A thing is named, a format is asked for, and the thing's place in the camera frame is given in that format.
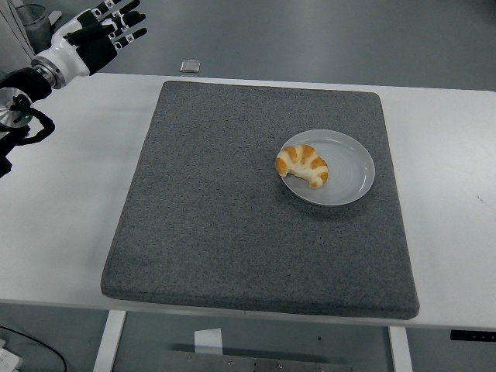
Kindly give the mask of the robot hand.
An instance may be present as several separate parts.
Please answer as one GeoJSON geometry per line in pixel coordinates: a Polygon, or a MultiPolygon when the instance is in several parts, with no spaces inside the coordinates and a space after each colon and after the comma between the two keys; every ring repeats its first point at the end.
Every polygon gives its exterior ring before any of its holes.
{"type": "Polygon", "coordinates": [[[39,52],[31,67],[54,88],[95,74],[146,34],[145,28],[136,28],[146,18],[137,10],[139,5],[139,1],[103,1],[85,9],[54,33],[50,48],[39,52]]]}

